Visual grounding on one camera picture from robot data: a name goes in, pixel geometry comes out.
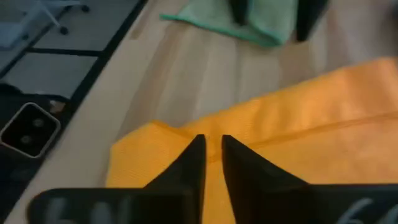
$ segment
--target wooden table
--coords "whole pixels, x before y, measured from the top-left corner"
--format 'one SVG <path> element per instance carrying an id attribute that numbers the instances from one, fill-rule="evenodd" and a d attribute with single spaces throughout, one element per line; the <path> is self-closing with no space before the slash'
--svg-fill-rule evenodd
<path id="1" fill-rule="evenodd" d="M 109 147 L 148 120 L 180 126 L 344 65 L 395 55 L 389 2 L 335 0 L 310 41 L 263 49 L 161 21 L 160 13 L 175 14 L 186 1 L 149 0 L 6 223 L 24 223 L 26 205 L 44 190 L 104 186 Z"/>

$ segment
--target chair wheel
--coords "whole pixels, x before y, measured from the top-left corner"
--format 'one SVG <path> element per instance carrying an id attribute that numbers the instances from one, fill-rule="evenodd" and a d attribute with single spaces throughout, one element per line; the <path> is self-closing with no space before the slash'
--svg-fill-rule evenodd
<path id="1" fill-rule="evenodd" d="M 83 6 L 81 6 L 81 10 L 82 10 L 83 12 L 89 12 L 89 11 L 90 11 L 90 7 L 88 7 L 88 6 L 86 6 L 86 5 L 83 5 Z"/>
<path id="2" fill-rule="evenodd" d="M 61 33 L 62 35 L 67 35 L 67 34 L 69 33 L 69 30 L 68 30 L 68 28 L 66 28 L 66 27 L 61 27 L 61 28 L 60 28 L 60 33 Z"/>
<path id="3" fill-rule="evenodd" d="M 24 34 L 22 36 L 22 40 L 28 40 L 29 39 L 29 34 Z"/>

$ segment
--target camera lens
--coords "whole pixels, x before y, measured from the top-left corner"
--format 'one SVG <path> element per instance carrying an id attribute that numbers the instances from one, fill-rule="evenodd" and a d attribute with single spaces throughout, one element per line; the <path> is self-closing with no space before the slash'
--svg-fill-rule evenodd
<path id="1" fill-rule="evenodd" d="M 21 138 L 21 142 L 23 143 L 23 144 L 30 144 L 31 142 L 32 142 L 32 137 L 30 137 L 30 136 L 23 136 L 22 138 Z"/>
<path id="2" fill-rule="evenodd" d="M 40 119 L 40 118 L 34 119 L 33 120 L 33 125 L 36 128 L 41 128 L 44 125 L 44 121 L 43 121 L 43 119 Z"/>

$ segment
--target yellow microfiber towel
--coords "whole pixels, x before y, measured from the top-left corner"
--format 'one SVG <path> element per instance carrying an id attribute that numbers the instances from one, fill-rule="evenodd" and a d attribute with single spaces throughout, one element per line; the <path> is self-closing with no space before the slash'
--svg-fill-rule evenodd
<path id="1" fill-rule="evenodd" d="M 234 223 L 221 161 L 230 134 L 311 184 L 398 183 L 398 71 L 382 58 L 255 98 L 182 128 L 158 121 L 111 149 L 107 187 L 144 187 L 206 135 L 203 223 Z"/>

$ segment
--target floor tile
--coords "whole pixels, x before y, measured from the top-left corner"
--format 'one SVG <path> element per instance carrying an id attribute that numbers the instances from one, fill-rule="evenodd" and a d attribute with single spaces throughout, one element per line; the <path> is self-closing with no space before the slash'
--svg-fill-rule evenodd
<path id="1" fill-rule="evenodd" d="M 138 0 L 86 1 L 91 11 L 75 6 L 60 23 L 69 29 L 62 35 L 54 27 L 34 47 L 47 49 L 103 50 Z"/>
<path id="2" fill-rule="evenodd" d="M 52 12 L 57 15 L 60 13 L 60 9 L 53 9 Z M 22 13 L 17 10 L 1 10 L 0 9 L 0 21 L 16 21 L 17 19 L 21 19 L 20 15 Z M 50 24 L 50 20 L 44 14 L 41 14 L 38 18 L 36 18 L 30 24 L 26 34 L 28 35 L 27 40 L 16 40 L 11 48 L 2 49 L 0 48 L 0 71 L 4 69 L 14 58 L 16 58 L 21 51 L 23 51 L 28 44 L 36 38 L 43 28 Z"/>
<path id="3" fill-rule="evenodd" d="M 30 53 L 4 79 L 24 93 L 70 98 L 95 60 L 96 57 Z"/>

